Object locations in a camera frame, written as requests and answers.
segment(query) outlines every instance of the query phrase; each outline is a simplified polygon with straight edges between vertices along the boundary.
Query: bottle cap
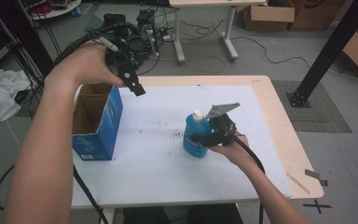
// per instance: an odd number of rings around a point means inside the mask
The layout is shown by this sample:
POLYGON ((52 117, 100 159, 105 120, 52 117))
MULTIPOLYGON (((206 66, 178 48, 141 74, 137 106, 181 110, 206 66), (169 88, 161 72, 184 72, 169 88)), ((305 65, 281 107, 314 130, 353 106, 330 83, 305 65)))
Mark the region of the bottle cap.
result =
POLYGON ((193 111, 193 120, 196 122, 201 122, 204 119, 204 116, 202 114, 202 112, 198 109, 195 109, 193 111))

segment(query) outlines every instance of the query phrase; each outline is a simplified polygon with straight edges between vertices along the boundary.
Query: white desk leg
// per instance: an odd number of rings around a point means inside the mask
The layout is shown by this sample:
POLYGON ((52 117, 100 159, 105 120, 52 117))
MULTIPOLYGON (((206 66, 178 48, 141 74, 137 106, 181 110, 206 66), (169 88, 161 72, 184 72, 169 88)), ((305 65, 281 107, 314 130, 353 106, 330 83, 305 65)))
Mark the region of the white desk leg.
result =
POLYGON ((232 22, 234 20, 234 14, 235 14, 235 7, 230 7, 230 9, 228 10, 226 32, 222 33, 223 41, 225 42, 227 49, 231 55, 231 60, 236 60, 239 58, 237 51, 234 49, 234 46, 232 46, 231 40, 229 39, 229 35, 231 33, 232 22))
POLYGON ((113 219, 115 218, 115 208, 104 208, 103 213, 105 214, 107 223, 113 224, 113 219))
POLYGON ((185 62, 185 54, 183 53, 182 44, 180 43, 180 36, 179 36, 179 9, 175 9, 175 36, 173 37, 173 44, 175 45, 176 56, 178 58, 178 63, 185 62))

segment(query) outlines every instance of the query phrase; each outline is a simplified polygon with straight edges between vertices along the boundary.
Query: blue bottle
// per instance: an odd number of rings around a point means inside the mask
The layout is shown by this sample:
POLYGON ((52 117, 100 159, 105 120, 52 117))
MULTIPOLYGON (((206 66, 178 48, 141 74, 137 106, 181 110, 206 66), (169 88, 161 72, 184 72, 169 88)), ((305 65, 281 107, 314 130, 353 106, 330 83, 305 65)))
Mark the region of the blue bottle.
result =
POLYGON ((212 132, 208 120, 198 109, 186 118, 185 136, 183 138, 183 147, 191 155, 202 158, 206 155, 208 148, 200 142, 191 141, 191 135, 205 136, 212 132))

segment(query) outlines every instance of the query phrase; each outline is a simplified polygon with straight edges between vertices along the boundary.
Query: person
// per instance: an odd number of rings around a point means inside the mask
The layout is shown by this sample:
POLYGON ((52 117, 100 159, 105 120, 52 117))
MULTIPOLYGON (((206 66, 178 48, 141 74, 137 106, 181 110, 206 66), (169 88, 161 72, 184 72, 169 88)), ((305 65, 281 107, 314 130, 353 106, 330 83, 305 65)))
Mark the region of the person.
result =
MULTIPOLYGON (((10 183, 4 223, 69 223, 73 190, 72 119, 83 83, 124 87, 104 63, 106 47, 88 42, 46 77, 43 96, 10 183)), ((245 136, 241 140, 247 143, 245 136)), ((237 143, 210 150, 225 155, 251 180, 271 223, 309 223, 237 143)))

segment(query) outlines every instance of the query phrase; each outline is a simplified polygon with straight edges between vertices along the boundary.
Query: towel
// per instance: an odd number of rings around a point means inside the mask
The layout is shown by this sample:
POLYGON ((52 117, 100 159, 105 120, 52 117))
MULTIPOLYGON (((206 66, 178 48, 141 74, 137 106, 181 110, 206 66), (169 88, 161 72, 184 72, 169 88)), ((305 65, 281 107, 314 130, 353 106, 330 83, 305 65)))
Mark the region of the towel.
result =
POLYGON ((17 92, 30 87, 30 80, 23 71, 0 70, 0 121, 15 115, 20 106, 14 101, 17 92))

